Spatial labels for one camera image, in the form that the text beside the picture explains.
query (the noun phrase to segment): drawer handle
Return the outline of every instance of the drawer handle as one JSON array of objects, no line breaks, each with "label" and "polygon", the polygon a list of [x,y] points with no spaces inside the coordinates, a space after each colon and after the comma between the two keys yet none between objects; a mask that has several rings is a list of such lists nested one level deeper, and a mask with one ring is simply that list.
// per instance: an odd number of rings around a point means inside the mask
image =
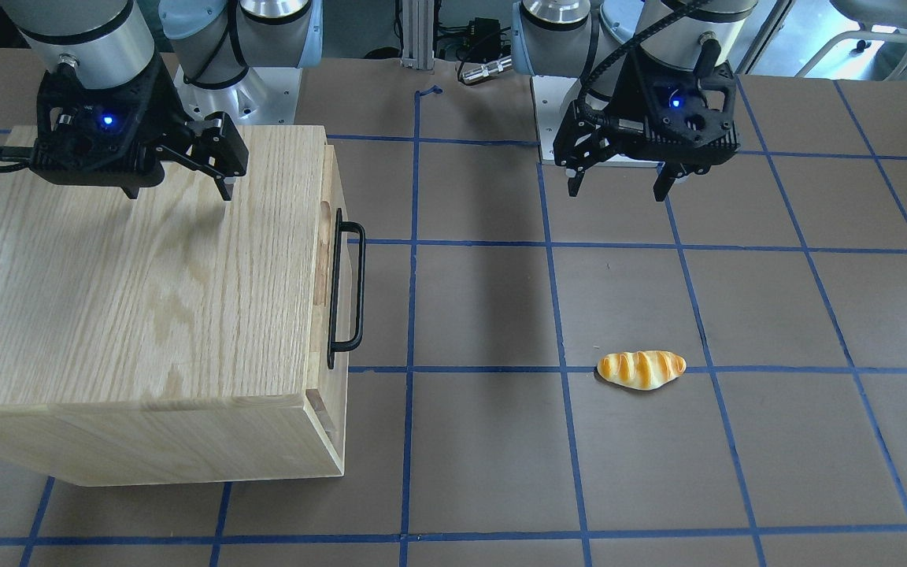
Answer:
[{"label": "drawer handle", "polygon": [[[331,323],[328,324],[328,368],[335,367],[335,352],[355,350],[363,342],[363,295],[366,291],[366,229],[352,221],[342,221],[342,209],[335,215],[335,270],[331,278]],[[347,341],[335,341],[335,330],[338,327],[338,284],[339,270],[342,265],[342,245],[345,239],[342,234],[350,232],[359,235],[359,276],[356,279],[356,331]]]}]

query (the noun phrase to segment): brown table surface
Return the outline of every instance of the brown table surface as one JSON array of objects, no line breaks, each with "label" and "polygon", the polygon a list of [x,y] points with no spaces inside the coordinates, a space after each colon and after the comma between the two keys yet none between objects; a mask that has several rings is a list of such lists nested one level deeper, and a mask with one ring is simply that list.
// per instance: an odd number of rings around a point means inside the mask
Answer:
[{"label": "brown table surface", "polygon": [[[41,72],[0,50],[0,143]],[[310,69],[371,238],[346,476],[0,462],[0,565],[907,565],[907,83],[741,83],[744,150],[658,204],[636,169],[569,198],[525,76]],[[591,373],[640,349],[690,369]]]}]

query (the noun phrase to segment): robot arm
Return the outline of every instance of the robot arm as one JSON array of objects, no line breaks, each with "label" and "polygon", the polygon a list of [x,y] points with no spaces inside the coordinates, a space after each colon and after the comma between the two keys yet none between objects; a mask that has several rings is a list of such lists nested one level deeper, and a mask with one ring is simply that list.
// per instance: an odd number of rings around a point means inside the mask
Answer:
[{"label": "robot arm", "polygon": [[161,19],[190,78],[180,96],[134,0],[1,5],[47,73],[35,145],[0,147],[10,162],[0,172],[30,168],[129,198],[176,161],[211,176],[229,201],[248,159],[234,121],[254,123],[271,100],[251,65],[320,61],[320,0],[164,0]]},{"label": "robot arm", "polygon": [[622,2],[518,2],[513,65],[579,78],[553,145],[570,195],[587,169],[620,154],[663,162],[653,187],[663,201],[674,180],[703,175],[740,146],[727,54],[757,0],[646,0],[631,36]]}]

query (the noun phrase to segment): wood grain surface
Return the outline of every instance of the wood grain surface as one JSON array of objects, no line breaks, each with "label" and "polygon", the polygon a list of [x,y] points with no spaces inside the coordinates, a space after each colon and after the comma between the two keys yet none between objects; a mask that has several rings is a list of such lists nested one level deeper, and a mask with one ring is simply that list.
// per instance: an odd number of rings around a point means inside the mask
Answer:
[{"label": "wood grain surface", "polygon": [[302,394],[324,129],[241,132],[230,203],[179,165],[138,201],[0,175],[0,406]]},{"label": "wood grain surface", "polygon": [[0,457],[82,485],[343,473],[348,356],[325,360],[334,148],[321,127],[241,133],[230,203],[178,165],[137,201],[0,176]]}]

